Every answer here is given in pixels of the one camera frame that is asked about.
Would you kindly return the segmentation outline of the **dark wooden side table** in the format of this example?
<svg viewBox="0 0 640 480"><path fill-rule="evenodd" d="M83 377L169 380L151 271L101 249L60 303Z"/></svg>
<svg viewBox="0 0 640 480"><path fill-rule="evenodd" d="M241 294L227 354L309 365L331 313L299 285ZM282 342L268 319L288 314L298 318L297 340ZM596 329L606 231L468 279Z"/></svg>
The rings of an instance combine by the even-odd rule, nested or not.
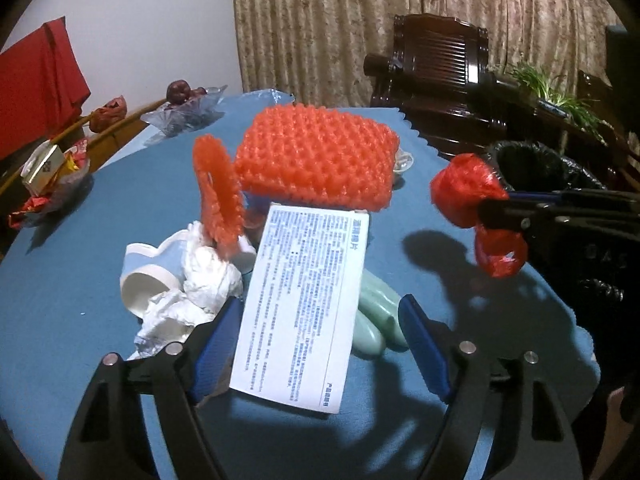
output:
<svg viewBox="0 0 640 480"><path fill-rule="evenodd" d="M639 189L639 138L616 117L613 89L578 74L578 95L554 90L528 65L491 77L491 110L504 136L551 148L589 170L607 188Z"/></svg>

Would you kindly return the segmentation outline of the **green rubber glove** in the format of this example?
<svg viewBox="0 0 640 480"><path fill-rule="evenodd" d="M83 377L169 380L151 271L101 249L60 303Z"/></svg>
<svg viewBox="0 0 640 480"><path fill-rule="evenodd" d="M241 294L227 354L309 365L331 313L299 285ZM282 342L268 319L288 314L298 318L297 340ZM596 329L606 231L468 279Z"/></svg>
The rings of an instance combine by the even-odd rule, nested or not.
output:
<svg viewBox="0 0 640 480"><path fill-rule="evenodd" d="M367 269L362 271L352 351L365 358L382 356L388 346L405 350L408 344L399 325L400 296Z"/></svg>

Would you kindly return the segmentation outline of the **white and gold box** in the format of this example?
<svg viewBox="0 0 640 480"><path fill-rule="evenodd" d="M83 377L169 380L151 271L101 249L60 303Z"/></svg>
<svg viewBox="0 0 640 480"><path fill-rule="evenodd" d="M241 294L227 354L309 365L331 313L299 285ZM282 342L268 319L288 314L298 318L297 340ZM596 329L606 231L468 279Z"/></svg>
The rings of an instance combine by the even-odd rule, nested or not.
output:
<svg viewBox="0 0 640 480"><path fill-rule="evenodd" d="M49 185L63 165L65 156L51 141L44 141L24 163L20 176L31 196L38 196Z"/></svg>

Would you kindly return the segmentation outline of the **black lined trash bin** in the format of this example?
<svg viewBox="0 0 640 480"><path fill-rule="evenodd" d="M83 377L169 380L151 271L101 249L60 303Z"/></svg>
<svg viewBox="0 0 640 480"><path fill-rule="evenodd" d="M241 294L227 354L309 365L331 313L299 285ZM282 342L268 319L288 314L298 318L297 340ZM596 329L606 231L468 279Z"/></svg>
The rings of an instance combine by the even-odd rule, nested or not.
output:
<svg viewBox="0 0 640 480"><path fill-rule="evenodd" d="M554 193L602 190L590 172L544 144L499 141L485 160L509 192ZM570 307L593 300L620 306L632 277L621 244L596 232L558 224L525 237L528 263Z"/></svg>

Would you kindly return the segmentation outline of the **red cloth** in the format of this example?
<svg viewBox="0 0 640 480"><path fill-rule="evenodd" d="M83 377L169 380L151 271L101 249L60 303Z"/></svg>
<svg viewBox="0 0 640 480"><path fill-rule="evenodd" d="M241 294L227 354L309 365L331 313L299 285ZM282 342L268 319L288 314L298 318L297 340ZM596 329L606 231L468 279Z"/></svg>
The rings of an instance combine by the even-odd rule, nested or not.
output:
<svg viewBox="0 0 640 480"><path fill-rule="evenodd" d="M1 53L1 150L6 158L79 118L91 96L65 18L43 23Z"/></svg>

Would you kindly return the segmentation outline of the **light blue plastic table cover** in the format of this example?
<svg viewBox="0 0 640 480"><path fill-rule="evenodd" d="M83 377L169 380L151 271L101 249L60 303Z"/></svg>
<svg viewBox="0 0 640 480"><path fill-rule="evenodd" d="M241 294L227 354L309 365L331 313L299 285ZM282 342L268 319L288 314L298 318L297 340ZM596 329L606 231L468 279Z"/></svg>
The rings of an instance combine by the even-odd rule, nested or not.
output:
<svg viewBox="0 0 640 480"><path fill-rule="evenodd" d="M216 104L216 112L224 114L256 114L266 107L288 105L295 102L291 93L277 89L254 90L237 96L223 96Z"/></svg>

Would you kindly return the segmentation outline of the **glass snack dish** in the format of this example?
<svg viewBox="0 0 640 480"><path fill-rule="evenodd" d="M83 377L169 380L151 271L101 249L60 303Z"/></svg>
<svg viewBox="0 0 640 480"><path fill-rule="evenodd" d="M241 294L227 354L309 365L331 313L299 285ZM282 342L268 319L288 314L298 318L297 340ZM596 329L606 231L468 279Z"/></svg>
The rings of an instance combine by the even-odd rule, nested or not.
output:
<svg viewBox="0 0 640 480"><path fill-rule="evenodd" d="M62 152L65 164L38 196L31 196L17 210L9 213L8 222L12 229L38 226L54 214L72 206L80 194L87 191L91 181L91 162L88 155L87 138L75 142Z"/></svg>

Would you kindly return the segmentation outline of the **glass fruit bowl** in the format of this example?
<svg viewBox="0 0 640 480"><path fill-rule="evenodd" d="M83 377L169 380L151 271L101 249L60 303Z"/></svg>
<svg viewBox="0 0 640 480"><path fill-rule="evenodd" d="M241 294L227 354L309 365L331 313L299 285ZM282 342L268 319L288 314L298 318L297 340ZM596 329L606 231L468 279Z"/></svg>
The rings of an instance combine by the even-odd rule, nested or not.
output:
<svg viewBox="0 0 640 480"><path fill-rule="evenodd" d="M209 87L197 98L181 105L164 103L157 110L141 115L142 122L160 130L164 136L178 136L180 133L203 129L216 122L224 114L217 106L227 87Z"/></svg>

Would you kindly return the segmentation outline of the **clear plastic wrapper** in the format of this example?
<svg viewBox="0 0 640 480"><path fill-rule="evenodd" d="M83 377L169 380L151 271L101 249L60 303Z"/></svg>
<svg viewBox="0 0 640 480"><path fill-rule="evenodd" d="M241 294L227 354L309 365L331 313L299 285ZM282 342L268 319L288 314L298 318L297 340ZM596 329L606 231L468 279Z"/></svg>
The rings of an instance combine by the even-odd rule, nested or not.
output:
<svg viewBox="0 0 640 480"><path fill-rule="evenodd" d="M395 178L400 178L405 172L407 172L414 163L414 158L411 153L398 148L395 154L393 174Z"/></svg>

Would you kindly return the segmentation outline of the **white tissue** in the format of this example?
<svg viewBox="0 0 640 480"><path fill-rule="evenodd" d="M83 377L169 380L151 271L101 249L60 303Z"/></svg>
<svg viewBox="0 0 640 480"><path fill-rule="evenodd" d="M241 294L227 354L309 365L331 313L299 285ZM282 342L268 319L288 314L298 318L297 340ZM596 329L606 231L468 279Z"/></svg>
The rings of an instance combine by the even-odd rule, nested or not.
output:
<svg viewBox="0 0 640 480"><path fill-rule="evenodd" d="M185 342L196 326L216 318L228 298L243 293L240 270L219 258L198 221L158 246L128 245L119 286L122 303L140 321L133 360Z"/></svg>

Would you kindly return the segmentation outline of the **blue table cloth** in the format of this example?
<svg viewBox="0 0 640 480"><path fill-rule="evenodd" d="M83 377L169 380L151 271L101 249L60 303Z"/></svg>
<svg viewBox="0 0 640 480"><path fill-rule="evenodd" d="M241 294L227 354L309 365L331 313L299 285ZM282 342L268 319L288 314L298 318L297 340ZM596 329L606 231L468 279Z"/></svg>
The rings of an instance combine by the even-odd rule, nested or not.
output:
<svg viewBox="0 0 640 480"><path fill-rule="evenodd" d="M370 221L366 268L493 356L535 351L575 416L599 380L589 335L531 268L494 280L474 235L428 195L444 161L393 110L368 110L398 134L414 164ZM88 383L108 352L129 356L137 319L122 304L127 245L158 245L200 214L190 133L101 168L60 222L19 232L1 265L1 416L48 479ZM234 391L198 413L232 479L410 479L442 423L409 352L349 362L340 411L292 410Z"/></svg>

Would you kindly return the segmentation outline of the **red plastic bag scrap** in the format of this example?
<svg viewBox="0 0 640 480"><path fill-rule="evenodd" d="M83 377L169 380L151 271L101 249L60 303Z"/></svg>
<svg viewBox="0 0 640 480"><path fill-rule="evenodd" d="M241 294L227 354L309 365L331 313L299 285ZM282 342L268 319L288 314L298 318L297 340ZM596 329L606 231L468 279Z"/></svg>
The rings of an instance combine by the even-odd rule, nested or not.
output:
<svg viewBox="0 0 640 480"><path fill-rule="evenodd" d="M488 229L480 220L483 200L506 200L508 193L480 156L454 156L431 180L431 200L454 226L474 229L476 263L491 278L510 278L526 263L528 247L518 232Z"/></svg>

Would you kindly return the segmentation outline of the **red ornament on cabinet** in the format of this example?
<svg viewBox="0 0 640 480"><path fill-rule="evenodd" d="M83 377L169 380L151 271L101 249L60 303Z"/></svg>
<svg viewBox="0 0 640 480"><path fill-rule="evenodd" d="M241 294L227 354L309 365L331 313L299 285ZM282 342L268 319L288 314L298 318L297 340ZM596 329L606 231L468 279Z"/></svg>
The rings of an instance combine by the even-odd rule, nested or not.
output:
<svg viewBox="0 0 640 480"><path fill-rule="evenodd" d="M103 106L96 108L89 120L89 129L93 133L101 133L127 116L128 106L123 96L116 96Z"/></svg>

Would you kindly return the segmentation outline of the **large orange foam net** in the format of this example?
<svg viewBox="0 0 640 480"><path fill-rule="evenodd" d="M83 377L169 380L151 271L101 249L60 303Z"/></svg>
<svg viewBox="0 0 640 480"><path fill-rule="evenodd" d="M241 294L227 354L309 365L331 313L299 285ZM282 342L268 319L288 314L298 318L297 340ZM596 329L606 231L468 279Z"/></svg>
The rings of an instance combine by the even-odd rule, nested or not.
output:
<svg viewBox="0 0 640 480"><path fill-rule="evenodd" d="M275 202L379 211L390 203L397 133L303 104L258 113L235 153L242 189Z"/></svg>

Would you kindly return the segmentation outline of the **green potted plant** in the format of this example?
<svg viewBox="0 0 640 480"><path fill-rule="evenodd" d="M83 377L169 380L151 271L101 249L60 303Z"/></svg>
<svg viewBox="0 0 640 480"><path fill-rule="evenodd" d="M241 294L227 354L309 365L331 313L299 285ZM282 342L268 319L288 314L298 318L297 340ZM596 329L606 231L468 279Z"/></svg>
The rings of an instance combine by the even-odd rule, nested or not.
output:
<svg viewBox="0 0 640 480"><path fill-rule="evenodd" d="M515 79L521 87L533 92L541 101L546 101L558 110L562 110L578 129L605 144L604 137L599 131L602 120L593 113L587 101L555 88L555 77L524 61L506 66L504 72Z"/></svg>

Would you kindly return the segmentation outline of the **dark red fruit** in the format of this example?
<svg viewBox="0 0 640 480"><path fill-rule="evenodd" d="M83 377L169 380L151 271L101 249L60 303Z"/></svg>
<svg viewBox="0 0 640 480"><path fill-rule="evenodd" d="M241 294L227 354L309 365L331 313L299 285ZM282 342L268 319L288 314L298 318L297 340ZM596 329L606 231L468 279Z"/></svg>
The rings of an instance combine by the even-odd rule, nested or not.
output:
<svg viewBox="0 0 640 480"><path fill-rule="evenodd" d="M205 96L207 93L203 87L192 88L184 79L179 79L168 84L166 90L166 101L171 106L180 106L186 102Z"/></svg>

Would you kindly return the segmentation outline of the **white and blue paper cup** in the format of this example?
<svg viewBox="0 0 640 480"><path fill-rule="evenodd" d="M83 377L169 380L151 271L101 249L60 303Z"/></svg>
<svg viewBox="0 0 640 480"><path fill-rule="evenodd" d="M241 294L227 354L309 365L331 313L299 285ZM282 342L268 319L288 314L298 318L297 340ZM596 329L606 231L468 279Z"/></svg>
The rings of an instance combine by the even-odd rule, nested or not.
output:
<svg viewBox="0 0 640 480"><path fill-rule="evenodd" d="M228 297L242 295L243 276L253 270L256 250L246 236L239 238L239 248L229 261L221 259L197 221L158 246L132 243L126 247L119 279L122 302L142 316L152 297L177 289L192 304L215 314Z"/></svg>

